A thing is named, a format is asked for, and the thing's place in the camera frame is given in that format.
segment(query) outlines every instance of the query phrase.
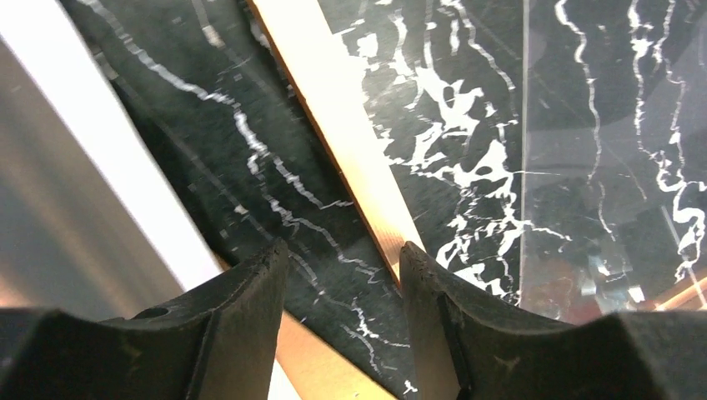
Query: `marble pattern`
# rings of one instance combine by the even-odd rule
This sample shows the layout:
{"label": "marble pattern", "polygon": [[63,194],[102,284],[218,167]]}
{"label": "marble pattern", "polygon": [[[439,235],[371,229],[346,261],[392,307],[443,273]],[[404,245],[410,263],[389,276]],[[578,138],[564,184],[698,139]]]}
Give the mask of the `marble pattern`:
{"label": "marble pattern", "polygon": [[[525,168],[536,174],[525,217],[567,238],[526,235],[524,296],[547,282],[570,286],[524,307],[581,323],[637,308],[681,279],[696,283],[707,208],[704,11],[690,0],[530,2]],[[566,273],[551,270],[558,262]],[[593,312],[578,313],[572,298],[583,284]]]}
{"label": "marble pattern", "polygon": [[[209,245],[285,238],[287,309],[413,398],[399,293],[244,0],[62,1]],[[320,5],[441,265],[571,319],[593,272],[652,295],[704,264],[702,3]]]}
{"label": "marble pattern", "polygon": [[437,261],[517,303],[523,8],[321,0],[358,67],[381,148]]}
{"label": "marble pattern", "polygon": [[209,245],[233,262],[285,238],[286,308],[413,398],[399,292],[247,13],[227,1],[63,5]]}

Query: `gray metal panel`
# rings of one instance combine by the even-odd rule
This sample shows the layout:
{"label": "gray metal panel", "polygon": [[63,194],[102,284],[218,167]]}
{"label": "gray metal panel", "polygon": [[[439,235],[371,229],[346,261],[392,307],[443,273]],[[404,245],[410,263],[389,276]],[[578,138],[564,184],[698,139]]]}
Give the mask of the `gray metal panel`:
{"label": "gray metal panel", "polygon": [[131,317],[181,292],[0,41],[0,306]]}

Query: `glossy black surface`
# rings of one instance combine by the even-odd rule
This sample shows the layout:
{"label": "glossy black surface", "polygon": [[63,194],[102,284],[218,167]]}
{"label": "glossy black surface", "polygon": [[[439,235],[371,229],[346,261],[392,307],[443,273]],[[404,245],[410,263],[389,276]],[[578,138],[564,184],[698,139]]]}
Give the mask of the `glossy black surface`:
{"label": "glossy black surface", "polygon": [[129,320],[4,307],[0,399],[265,400],[288,268],[278,240]]}
{"label": "glossy black surface", "polygon": [[[233,263],[274,237],[284,238],[294,266],[286,308],[388,390],[413,397],[416,381],[399,293],[244,3],[63,3],[212,248]],[[587,264],[596,248],[619,259],[628,252],[662,265],[658,257],[646,256],[652,251],[681,263],[674,239],[651,228],[662,223],[656,214],[660,204],[673,215],[668,206],[675,193],[666,200],[655,188],[661,158],[636,150],[630,2],[563,1],[564,19],[558,3],[530,2],[528,31],[524,2],[515,0],[320,4],[358,66],[355,78],[381,148],[425,247],[440,265],[518,304],[525,235],[522,294],[533,300],[539,293],[542,301],[524,306],[548,315],[542,307],[580,293],[578,281],[562,275],[567,264]],[[704,6],[651,4],[656,3],[643,0],[637,9],[641,23],[651,21],[654,28],[637,27],[634,33],[649,35],[654,47],[662,43],[664,57],[639,61],[647,104],[644,143],[649,153],[669,148],[673,169],[665,177],[677,179],[680,157],[669,143],[675,105],[682,104],[681,132],[704,131],[704,28],[697,28],[704,23]],[[671,4],[672,36],[662,28]],[[679,58],[691,60],[689,66]],[[668,80],[668,66],[675,68],[673,81],[689,86],[682,97],[683,85]],[[609,143],[592,179],[587,178],[597,141],[588,83],[595,89],[600,142]],[[657,103],[648,105],[649,97]],[[694,119],[681,119],[689,115]],[[612,131],[612,123],[623,120]],[[660,132],[648,132],[658,126]],[[699,182],[707,182],[700,178],[704,139],[685,134],[683,140],[685,159],[693,160],[682,167],[684,181],[693,183],[681,193],[695,195],[680,201],[699,204]],[[632,160],[630,154],[641,157]],[[610,211],[641,202],[634,180],[646,198],[655,198],[655,207],[635,207],[635,215],[652,211],[631,219],[630,232],[614,242],[600,223],[599,204],[609,229],[624,229],[623,214]],[[603,197],[597,195],[599,183]],[[697,236],[704,234],[704,224],[689,226]],[[685,235],[684,227],[676,229]],[[631,242],[631,235],[644,236]],[[622,241],[640,245],[620,250]],[[570,285],[531,290],[558,280]]]}
{"label": "glossy black surface", "polygon": [[698,287],[707,5],[530,6],[524,217],[555,235],[525,236],[523,307],[581,323]]}
{"label": "glossy black surface", "polygon": [[613,313],[581,327],[511,306],[400,254],[422,398],[679,399],[707,387],[703,312]]}

